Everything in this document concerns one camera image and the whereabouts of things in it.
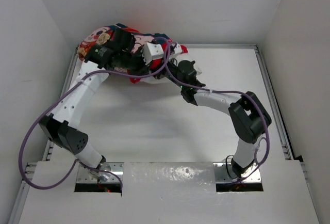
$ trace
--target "metal mounting plate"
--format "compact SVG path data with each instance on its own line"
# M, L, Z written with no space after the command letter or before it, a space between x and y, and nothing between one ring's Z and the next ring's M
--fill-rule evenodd
M116 174L120 179L123 179L123 165L124 163L106 163L111 168L111 172ZM107 184L118 184L119 181L116 177L110 176L106 181ZM82 165L79 165L76 184L97 184L97 179L85 169Z
M123 178L123 165L124 163L106 163L111 168L111 172L116 174L120 179ZM225 162L214 162L214 176L216 179L216 184L227 184L229 182L234 181L230 178L226 171L226 163ZM256 164L254 164L251 168L249 168L243 177L247 177L250 173L256 168ZM234 177L234 173L232 171L232 166L228 163L228 170L232 177ZM244 184L261 184L261 175L260 171L256 170L252 175L250 175L247 179L242 181ZM77 184L97 184L96 178L93 177L92 174L89 173L82 165L79 165L78 174L77 174ZM107 184L118 184L119 181L116 177L110 176L106 181Z

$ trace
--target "purple cable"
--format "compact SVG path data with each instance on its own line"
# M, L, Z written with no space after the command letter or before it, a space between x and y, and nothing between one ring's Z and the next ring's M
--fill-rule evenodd
M116 72L116 71L107 71L107 70L97 70L97 71L93 71L87 75L85 75L80 82L78 82L75 86L73 86L69 91L67 91L65 94L63 94L54 104L52 104L47 110L45 110L35 121L34 123L31 125L31 127L29 128L29 130L27 131L24 139L23 139L23 142L22 142L22 145L21 145L21 148L20 148L20 151L19 151L19 171L20 171L20 174L23 178L23 180L28 184L30 185L31 187L33 188L36 188L36 189L52 189L56 186L58 186L59 184L61 184L65 179L68 178L68 176L70 175L70 173L72 172L74 166L76 165L77 163L77 159L74 161L73 165L71 166L69 172L64 176L63 179L61 179L59 182L57 182L56 184L53 184L53 185L50 185L50 186L40 186L40 185L36 185L34 184L26 175L25 175L25 171L24 171L24 168L23 168L23 153L24 153L24 149L25 149L25 146L26 146L26 143L27 143L27 140L29 139L32 131L35 129L35 127L38 125L38 123L41 121L41 119L47 115L50 111L52 111L52 109L54 109L64 98L66 98L68 95L70 95L74 90L76 90L84 80L86 80L87 78L89 78L90 76L94 75L94 74L97 74L97 73L111 73L111 74L117 74L117 75L121 75L121 76L126 76L126 77L130 77L130 78L147 78L147 77L150 77L150 76L153 76L153 75L156 75L158 74L159 72L161 72L167 62L169 61L169 58L170 58L170 43L168 42L167 39L163 38L163 37L158 37L157 39L162 39L164 40L166 43L167 43L167 49L166 51L164 52L164 63L163 65L155 72L151 73L151 74L148 74L148 75L129 75L129 74L125 74L125 73L120 73L120 72Z
M189 85L189 84L186 84L186 83L183 83L179 80L177 80L173 74L171 73L171 71L169 70L168 66L167 66L167 63L169 61L169 58L170 58L170 54L171 54L171 49L170 49L170 44L168 42L167 39L163 38L163 37L157 37L156 39L161 39L161 40L164 40L167 44L167 47L166 47L166 50L164 51L164 55L163 55L163 59L164 59L164 63L163 65L155 72L153 73L150 73L148 75L129 75L129 74L126 74L126 73L121 73L121 72L117 72L117 71L109 71L109 70L97 70L97 71L93 71L93 72L90 72L89 74L85 75L80 82L78 82L75 86L73 86L69 91L67 91L63 96L61 96L54 104L52 104L47 110L45 110L35 121L34 123L32 124L32 126L30 127L30 129L28 130L28 132L26 133L24 139L23 139L23 142L22 142L22 145L21 145L21 148L20 148L20 152L19 152L19 170L20 170L20 174L23 178L23 180L28 184L30 185L31 187L33 188L36 188L36 189L51 189L51 188L54 188L56 186L58 186L59 184L61 184L71 173L71 171L73 170L75 164L77 163L77 159L74 161L71 169L69 170L69 172L64 176L63 179L61 179L59 182L57 182L56 184L54 185L51 185L51 186L39 186L39 185L36 185L34 183L32 183L32 181L30 181L27 176L25 175L24 173L24 168L23 168L23 152L24 152L24 148L26 146L26 143L27 143L27 140L29 138L29 136L31 135L33 129L38 125L38 123L40 122L40 120L45 116L47 115L52 109L54 109L64 98L66 98L68 95L70 95L74 90L76 90L84 80L86 80L87 78L91 77L92 75L94 74L97 74L97 73L109 73L109 74L116 74L116 75L121 75L121 76L126 76L126 77L130 77L130 78L147 78L147 77L150 77L150 76L153 76L153 75L156 75L158 74L159 72L161 72L164 68L167 70L167 72L170 74L170 76L175 80L177 81L179 84L183 85L183 86L188 86L188 87L191 87L191 88L195 88L195 89L199 89L199 90L205 90L205 91L209 91L209 89L207 88L202 88L202 87L197 87L197 86L193 86L193 85ZM261 116L261 120L262 120L262 124L263 124L263 127L264 127L264 130L265 130L265 134L266 134L266 143L267 143L267 149L266 149L266 153L263 157L263 159L261 160L261 162L259 162L257 165L257 168L253 171L255 172L267 159L268 155L269 155L269 150L270 150L270 141L269 141L269 133L268 133L268 127L267 127L267 124L266 124L266 121L262 115L262 112L261 110L259 109L258 105L254 102L254 100L248 96L246 93L244 92L241 92L241 91L213 91L215 93L236 93L236 94L240 94L240 95L243 95L245 96L248 100L251 101L251 103L253 104L253 106L256 108L258 114ZM113 174L114 173L111 173L110 171L103 171L103 170L99 170L101 172L107 172L107 173L110 173L110 174ZM117 176L117 175L114 175L115 177L118 178L120 184L121 184L121 188L122 188L122 181L120 180L120 178ZM238 179L237 181L235 182L232 182L230 184L236 184L236 183L239 183L241 181L243 181L244 179L246 178L240 178Z
M86 167L87 169L91 170L91 171L95 171L95 172L105 172L105 173L108 173L108 174L111 174L113 175L114 177L116 177L120 183L120 190L122 191L123 190L123 182L122 180L120 179L120 177L118 177L116 174L114 174L113 172L111 171L106 171L106 170L98 170L98 169L95 169L95 168L92 168L92 167L89 167L89 166L86 166L83 162L79 162L82 166Z

